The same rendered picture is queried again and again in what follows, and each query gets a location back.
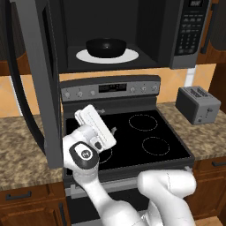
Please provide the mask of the white microwave turntable plate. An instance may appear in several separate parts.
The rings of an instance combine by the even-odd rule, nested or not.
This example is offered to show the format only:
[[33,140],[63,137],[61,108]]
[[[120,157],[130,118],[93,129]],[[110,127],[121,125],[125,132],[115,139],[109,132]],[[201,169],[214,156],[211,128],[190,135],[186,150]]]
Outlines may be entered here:
[[132,49],[126,49],[122,56],[113,58],[99,58],[91,56],[86,49],[76,54],[78,60],[91,64],[122,64],[131,62],[139,57],[139,53]]

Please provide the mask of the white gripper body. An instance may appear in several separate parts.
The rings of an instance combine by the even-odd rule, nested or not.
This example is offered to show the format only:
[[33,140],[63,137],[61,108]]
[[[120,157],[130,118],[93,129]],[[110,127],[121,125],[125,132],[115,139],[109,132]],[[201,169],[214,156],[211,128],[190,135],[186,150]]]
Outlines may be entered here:
[[80,126],[84,124],[94,130],[94,135],[89,139],[89,143],[93,147],[113,147],[116,145],[117,141],[93,105],[89,104],[83,110],[77,110],[74,116]]

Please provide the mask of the grey microwave door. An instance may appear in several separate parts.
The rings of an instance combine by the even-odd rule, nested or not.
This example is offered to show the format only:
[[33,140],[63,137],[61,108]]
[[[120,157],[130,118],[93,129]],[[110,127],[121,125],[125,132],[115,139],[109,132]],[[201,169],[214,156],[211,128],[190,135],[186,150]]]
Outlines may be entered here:
[[57,53],[49,0],[10,0],[16,4],[44,130],[50,169],[64,166]]

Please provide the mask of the brown wooden cupboard door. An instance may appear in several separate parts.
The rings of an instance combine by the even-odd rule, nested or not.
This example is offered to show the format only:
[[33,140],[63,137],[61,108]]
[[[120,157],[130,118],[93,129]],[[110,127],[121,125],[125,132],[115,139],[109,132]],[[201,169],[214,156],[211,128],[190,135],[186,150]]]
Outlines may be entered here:
[[226,171],[195,174],[197,188],[185,198],[195,220],[217,216],[226,203]]
[[[63,226],[58,207],[62,201],[33,203],[5,207],[0,210],[0,226]],[[64,206],[67,226],[71,226],[68,211]]]

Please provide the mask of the brown wooden drawer front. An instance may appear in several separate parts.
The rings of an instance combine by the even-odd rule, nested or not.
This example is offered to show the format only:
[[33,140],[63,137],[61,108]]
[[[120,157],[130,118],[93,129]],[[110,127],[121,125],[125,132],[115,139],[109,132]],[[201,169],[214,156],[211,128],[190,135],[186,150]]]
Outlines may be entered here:
[[[32,192],[30,198],[25,198],[21,200],[5,200],[5,195],[10,194],[11,196],[25,194],[28,191]],[[30,187],[22,187],[18,189],[12,189],[8,191],[0,191],[0,207],[5,205],[14,205],[18,203],[27,203],[39,200],[51,200],[59,199],[65,196],[64,184],[62,182],[46,184],[46,185],[37,185]]]
[[226,170],[226,165],[214,167],[212,162],[226,162],[226,156],[196,161],[192,168],[193,172],[198,174],[216,172],[217,170]]

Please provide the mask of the brown wooden wall cupboard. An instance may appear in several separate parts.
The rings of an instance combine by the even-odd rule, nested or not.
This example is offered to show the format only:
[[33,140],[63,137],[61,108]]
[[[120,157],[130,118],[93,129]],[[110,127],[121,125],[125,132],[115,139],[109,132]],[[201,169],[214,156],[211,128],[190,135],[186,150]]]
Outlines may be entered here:
[[205,22],[200,49],[204,46],[212,16],[211,5],[218,4],[214,26],[207,46],[207,53],[201,54],[199,50],[196,64],[223,64],[226,63],[226,0],[210,0],[210,6]]
[[[10,71],[7,63],[5,47],[6,41],[4,40],[4,23],[2,16],[3,16],[3,7],[0,6],[0,76],[8,76],[10,74]],[[26,47],[15,3],[11,3],[11,26],[15,48],[15,57],[17,58],[19,72],[21,75],[30,74],[30,67],[26,55]]]

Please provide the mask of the black bowl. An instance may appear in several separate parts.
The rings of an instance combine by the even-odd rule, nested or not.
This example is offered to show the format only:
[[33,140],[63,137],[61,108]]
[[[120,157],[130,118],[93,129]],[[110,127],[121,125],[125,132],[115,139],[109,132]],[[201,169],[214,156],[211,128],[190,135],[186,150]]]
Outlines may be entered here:
[[86,42],[86,48],[92,57],[120,57],[126,50],[126,42],[115,38],[95,38]]

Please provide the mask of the black microwave oven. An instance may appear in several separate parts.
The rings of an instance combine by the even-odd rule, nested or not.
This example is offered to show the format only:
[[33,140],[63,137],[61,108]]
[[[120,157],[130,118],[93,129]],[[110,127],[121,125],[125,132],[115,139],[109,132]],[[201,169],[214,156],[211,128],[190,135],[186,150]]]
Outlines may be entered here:
[[[61,73],[196,64],[210,0],[49,0]],[[94,38],[116,38],[139,54],[131,62],[95,64],[77,54]]]

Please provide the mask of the black oven door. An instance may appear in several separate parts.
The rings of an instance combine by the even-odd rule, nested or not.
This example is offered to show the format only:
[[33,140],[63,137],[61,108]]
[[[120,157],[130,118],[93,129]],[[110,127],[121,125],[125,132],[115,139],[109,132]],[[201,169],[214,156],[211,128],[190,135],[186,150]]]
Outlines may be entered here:
[[[103,226],[93,203],[87,194],[78,189],[78,193],[72,194],[70,188],[65,189],[66,200],[72,226]],[[124,200],[129,202],[140,215],[143,215],[148,207],[148,198],[141,195],[137,188],[110,192],[113,200]]]

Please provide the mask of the black and grey stove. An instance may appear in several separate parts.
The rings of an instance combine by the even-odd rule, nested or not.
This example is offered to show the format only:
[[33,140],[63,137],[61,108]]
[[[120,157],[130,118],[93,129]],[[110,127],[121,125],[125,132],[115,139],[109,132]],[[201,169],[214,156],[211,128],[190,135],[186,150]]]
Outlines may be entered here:
[[[156,108],[161,79],[157,75],[116,76],[64,81],[64,136],[79,128],[74,113],[91,104],[113,135],[116,145],[99,153],[100,183],[136,178],[147,170],[187,170],[192,173],[194,157]],[[69,92],[70,99],[64,94]]]

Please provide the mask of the grey toaster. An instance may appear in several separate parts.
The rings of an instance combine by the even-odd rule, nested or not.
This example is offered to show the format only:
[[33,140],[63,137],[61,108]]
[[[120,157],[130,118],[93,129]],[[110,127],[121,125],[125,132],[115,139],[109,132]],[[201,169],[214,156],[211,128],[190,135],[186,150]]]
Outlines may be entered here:
[[176,108],[191,124],[211,124],[215,121],[221,102],[200,86],[180,87]]

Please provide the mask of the white wall socket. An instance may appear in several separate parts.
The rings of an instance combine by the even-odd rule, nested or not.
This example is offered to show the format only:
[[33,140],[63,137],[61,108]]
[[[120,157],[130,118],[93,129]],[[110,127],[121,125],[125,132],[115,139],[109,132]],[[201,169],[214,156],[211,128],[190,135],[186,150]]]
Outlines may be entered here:
[[192,86],[194,76],[195,76],[195,72],[196,72],[196,68],[188,68],[187,69],[187,73],[186,73],[186,76],[185,76],[185,83],[184,83],[185,87],[191,87]]

